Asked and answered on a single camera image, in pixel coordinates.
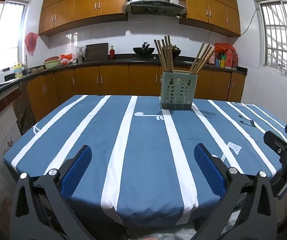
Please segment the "lower wooden kitchen cabinets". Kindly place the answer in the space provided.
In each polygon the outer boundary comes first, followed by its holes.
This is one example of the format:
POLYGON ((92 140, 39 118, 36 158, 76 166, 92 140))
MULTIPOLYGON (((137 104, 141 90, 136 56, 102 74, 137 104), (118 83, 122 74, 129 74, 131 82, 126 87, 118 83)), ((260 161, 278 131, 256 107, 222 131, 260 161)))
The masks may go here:
MULTIPOLYGON (((225 69, 206 65, 198 74, 194 97, 240 102, 247 68, 225 69)), ((162 67, 158 61, 84 62, 37 71, 0 87, 0 113, 17 98, 31 109, 35 121, 74 95, 161 94, 162 67)))

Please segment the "wooden kitchen cabinets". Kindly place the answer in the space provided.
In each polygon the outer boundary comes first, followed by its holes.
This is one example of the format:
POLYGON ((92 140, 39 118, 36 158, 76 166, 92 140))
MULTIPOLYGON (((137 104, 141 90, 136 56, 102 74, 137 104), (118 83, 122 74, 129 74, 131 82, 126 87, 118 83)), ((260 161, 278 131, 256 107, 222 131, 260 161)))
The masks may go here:
MULTIPOLYGON (((247 68, 225 69, 206 65, 198 74, 194 97, 240 102, 247 68)), ((161 94, 162 67, 158 61, 84 62, 37 71, 0 87, 0 113, 17 98, 31 109, 35 121, 74 95, 161 94)))
POLYGON ((128 15, 176 17, 181 24, 240 36, 237 0, 44 0, 38 33, 51 36, 85 25, 124 21, 128 15))

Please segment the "upper wooden kitchen cabinets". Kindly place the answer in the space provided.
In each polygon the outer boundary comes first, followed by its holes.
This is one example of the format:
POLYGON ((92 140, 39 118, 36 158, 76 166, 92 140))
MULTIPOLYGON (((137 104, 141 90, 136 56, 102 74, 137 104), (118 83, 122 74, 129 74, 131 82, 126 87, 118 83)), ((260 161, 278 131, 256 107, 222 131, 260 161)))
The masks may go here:
POLYGON ((44 0, 38 33, 51 36, 85 25, 124 21, 128 15, 176 17, 181 24, 240 36, 237 0, 44 0))

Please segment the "red bags and boxes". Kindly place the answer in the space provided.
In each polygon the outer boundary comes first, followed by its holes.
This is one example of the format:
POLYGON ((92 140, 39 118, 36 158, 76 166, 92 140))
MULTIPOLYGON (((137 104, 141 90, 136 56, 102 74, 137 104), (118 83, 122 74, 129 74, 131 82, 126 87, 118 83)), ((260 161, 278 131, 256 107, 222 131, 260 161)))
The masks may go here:
POLYGON ((237 70, 238 54, 229 43, 215 43, 214 54, 207 63, 218 68, 237 70))

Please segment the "blue white striped tablecloth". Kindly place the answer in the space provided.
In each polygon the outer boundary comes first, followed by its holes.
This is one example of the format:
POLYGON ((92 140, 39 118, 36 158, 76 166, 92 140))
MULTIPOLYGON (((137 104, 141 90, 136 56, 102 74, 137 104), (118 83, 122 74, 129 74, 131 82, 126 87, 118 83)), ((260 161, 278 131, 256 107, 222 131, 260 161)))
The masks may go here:
POLYGON ((167 110, 156 96, 75 95, 29 129, 4 155, 16 174, 46 174, 87 145, 92 161, 68 195, 81 216, 126 228, 185 224, 219 201, 194 159, 203 144, 226 166, 276 180, 278 155, 263 141, 285 124, 253 104, 195 99, 167 110))

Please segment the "right barred window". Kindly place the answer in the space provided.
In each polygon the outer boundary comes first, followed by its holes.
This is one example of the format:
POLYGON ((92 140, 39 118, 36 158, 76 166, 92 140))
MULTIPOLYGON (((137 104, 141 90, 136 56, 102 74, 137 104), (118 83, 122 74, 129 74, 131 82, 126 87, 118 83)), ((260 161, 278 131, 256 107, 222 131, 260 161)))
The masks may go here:
POLYGON ((287 0, 258 2, 263 31, 263 66, 287 76, 287 0))

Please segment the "chopstick bundle right in holder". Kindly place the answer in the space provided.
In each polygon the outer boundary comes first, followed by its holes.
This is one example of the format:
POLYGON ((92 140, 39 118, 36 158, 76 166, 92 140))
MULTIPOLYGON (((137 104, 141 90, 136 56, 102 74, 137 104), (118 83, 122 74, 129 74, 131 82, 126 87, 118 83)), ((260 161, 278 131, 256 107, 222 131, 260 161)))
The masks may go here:
POLYGON ((208 62, 210 57, 214 54, 214 47, 209 43, 203 43, 197 53, 197 56, 194 59, 194 62, 189 69, 189 74, 197 75, 208 62))

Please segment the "chopstick bundle in holder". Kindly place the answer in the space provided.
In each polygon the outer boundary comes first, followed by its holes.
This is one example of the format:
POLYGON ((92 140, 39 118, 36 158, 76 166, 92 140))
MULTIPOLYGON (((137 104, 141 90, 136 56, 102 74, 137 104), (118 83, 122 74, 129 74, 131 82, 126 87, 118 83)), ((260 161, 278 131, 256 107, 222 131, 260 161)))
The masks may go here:
POLYGON ((174 72, 172 45, 170 36, 164 36, 161 40, 154 40, 159 60, 164 72, 174 72))
POLYGON ((214 54, 214 47, 209 43, 203 43, 197 53, 197 56, 194 59, 194 62, 189 69, 189 74, 197 75, 208 62, 210 57, 214 54))

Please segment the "green perforated utensil holder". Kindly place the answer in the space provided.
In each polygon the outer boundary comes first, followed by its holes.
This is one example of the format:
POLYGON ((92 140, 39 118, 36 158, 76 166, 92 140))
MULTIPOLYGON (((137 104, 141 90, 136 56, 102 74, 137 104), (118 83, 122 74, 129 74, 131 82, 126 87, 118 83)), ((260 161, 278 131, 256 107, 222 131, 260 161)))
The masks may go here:
POLYGON ((187 71, 163 72, 161 79, 160 108, 190 110, 198 76, 187 71))

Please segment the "black lidded pot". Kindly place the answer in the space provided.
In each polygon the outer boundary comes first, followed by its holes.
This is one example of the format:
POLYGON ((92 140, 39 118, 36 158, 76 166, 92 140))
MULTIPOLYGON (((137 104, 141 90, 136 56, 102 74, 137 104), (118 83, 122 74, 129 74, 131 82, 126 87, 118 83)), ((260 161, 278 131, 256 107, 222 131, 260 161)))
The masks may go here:
POLYGON ((176 46, 172 45, 172 58, 173 60, 176 60, 176 58, 180 55, 181 50, 176 46))

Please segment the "yellow detergent bottle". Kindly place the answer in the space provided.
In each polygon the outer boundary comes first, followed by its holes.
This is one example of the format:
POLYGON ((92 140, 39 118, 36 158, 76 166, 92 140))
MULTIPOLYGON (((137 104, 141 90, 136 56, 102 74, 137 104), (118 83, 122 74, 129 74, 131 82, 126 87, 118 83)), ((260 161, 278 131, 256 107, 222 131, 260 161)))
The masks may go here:
POLYGON ((22 64, 18 63, 13 68, 15 79, 21 78, 23 76, 22 64))

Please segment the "chopstick bundle left in holder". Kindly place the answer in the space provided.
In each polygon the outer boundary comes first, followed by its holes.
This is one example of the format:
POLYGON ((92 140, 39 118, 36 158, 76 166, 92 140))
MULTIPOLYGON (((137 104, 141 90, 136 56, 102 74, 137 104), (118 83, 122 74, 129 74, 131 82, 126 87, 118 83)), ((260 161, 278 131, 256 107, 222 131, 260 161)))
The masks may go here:
POLYGON ((164 72, 174 72, 172 45, 170 36, 164 36, 161 40, 154 40, 159 60, 164 72))

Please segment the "green bowl with red lid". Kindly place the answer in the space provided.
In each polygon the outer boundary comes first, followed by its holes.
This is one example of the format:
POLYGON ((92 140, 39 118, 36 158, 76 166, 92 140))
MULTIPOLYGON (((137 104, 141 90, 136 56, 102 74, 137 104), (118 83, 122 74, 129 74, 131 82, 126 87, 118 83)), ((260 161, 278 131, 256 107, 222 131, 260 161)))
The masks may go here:
POLYGON ((55 68, 60 65, 61 59, 58 56, 50 57, 44 61, 45 69, 55 68))

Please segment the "black wok on stove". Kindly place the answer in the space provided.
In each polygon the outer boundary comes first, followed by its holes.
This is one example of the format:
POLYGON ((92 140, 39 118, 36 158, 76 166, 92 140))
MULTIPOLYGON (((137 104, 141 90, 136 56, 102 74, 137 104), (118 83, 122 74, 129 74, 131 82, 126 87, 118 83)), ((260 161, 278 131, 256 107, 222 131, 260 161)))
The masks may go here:
POLYGON ((150 59, 155 48, 151 47, 148 42, 144 42, 141 47, 133 47, 133 52, 139 59, 150 59))

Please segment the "dark cutting board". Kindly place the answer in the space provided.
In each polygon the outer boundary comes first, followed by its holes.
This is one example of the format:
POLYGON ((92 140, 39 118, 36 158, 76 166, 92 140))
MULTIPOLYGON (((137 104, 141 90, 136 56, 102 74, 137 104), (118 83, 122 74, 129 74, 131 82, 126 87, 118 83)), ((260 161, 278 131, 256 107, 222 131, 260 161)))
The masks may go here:
POLYGON ((85 61, 106 60, 108 58, 108 43, 86 45, 85 61))

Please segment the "red sauce bottle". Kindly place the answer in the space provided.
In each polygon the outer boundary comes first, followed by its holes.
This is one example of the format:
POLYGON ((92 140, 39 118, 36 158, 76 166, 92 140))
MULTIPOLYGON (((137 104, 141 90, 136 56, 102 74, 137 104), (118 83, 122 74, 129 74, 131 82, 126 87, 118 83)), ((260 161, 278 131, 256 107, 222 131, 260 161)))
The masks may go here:
POLYGON ((111 45, 111 49, 109 51, 109 57, 110 59, 115 59, 115 50, 113 45, 111 45))

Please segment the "left window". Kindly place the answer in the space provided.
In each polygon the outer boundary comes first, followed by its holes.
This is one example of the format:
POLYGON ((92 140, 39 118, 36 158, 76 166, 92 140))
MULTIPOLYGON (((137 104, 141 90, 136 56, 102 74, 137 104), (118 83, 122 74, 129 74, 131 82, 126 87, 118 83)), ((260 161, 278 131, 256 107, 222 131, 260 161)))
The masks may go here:
POLYGON ((0 0, 0 72, 20 63, 26 3, 0 0))

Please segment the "red plastic bag on wall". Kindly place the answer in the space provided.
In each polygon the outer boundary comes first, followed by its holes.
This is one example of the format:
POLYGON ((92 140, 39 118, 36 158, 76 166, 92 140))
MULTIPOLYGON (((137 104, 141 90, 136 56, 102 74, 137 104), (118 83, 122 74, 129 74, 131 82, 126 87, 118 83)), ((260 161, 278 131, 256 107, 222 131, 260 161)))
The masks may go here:
POLYGON ((25 36, 25 45, 27 52, 30 56, 33 56, 35 53, 35 49, 37 46, 37 39, 38 39, 37 33, 30 32, 25 36))

